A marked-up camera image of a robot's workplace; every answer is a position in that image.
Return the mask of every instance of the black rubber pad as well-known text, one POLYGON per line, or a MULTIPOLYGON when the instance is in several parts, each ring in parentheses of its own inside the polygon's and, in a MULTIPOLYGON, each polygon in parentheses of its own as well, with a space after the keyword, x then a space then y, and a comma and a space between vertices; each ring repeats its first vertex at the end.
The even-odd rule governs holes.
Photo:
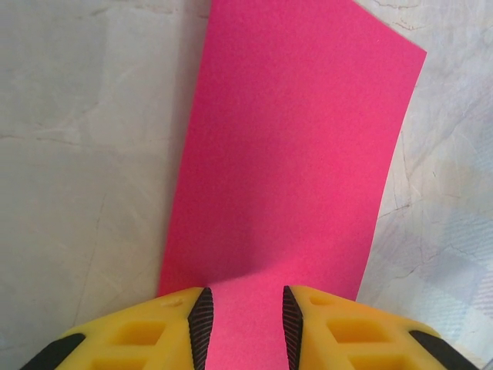
POLYGON ((210 288, 204 288, 188 316, 193 367, 195 370, 204 370, 206 368, 207 349, 209 347, 210 333, 213 330, 213 319, 213 293, 210 288))
POLYGON ((293 292, 287 286, 283 290, 283 327, 290 370, 298 370, 300 367, 301 335, 303 334, 303 314, 293 292))
POLYGON ((53 341, 22 366, 21 370, 55 370, 84 339, 86 336, 78 333, 53 341))
POLYGON ((409 334, 447 370, 478 370, 466 357, 455 351, 442 338, 434 337, 419 330, 409 331, 409 334))

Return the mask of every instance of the rectangular hole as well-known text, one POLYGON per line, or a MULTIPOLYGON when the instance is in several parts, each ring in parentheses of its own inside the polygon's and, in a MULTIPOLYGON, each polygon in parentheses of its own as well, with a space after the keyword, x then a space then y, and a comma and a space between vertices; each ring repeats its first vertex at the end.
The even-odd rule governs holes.
POLYGON ((383 328, 364 319, 336 319, 327 323, 338 343, 373 343, 388 341, 383 328))
POLYGON ((143 358, 98 358, 91 370, 142 370, 145 364, 143 358))
POLYGON ((112 340, 114 345, 155 345, 165 324, 160 321, 136 321, 124 325, 112 340))
POLYGON ((418 370, 418 367, 403 355, 362 355, 349 357, 354 370, 418 370))

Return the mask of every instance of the pink card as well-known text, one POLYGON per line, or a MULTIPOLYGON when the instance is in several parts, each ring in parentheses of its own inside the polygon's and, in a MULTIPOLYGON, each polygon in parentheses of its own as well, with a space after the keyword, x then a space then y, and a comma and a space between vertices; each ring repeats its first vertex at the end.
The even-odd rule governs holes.
POLYGON ((213 289, 207 369, 288 369, 286 284, 356 297, 424 57, 349 0, 213 2, 159 289, 213 289))

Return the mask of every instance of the white marble surface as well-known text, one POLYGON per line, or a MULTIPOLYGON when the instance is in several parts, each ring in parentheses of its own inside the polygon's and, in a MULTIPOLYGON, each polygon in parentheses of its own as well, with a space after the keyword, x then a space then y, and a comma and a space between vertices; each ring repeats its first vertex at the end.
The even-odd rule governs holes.
MULTIPOLYGON (((422 320, 484 362, 493 2, 360 3, 428 57, 358 299, 422 320)), ((0 368, 153 296, 209 6, 0 2, 0 368)))

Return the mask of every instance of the pink foam sheet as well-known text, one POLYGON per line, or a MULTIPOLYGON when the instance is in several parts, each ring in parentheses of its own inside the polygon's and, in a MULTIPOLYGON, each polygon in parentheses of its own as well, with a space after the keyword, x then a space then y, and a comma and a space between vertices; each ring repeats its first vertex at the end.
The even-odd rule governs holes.
POLYGON ((356 298, 425 52, 349 0, 214 0, 159 294, 213 289, 208 370, 288 369, 283 286, 356 298))

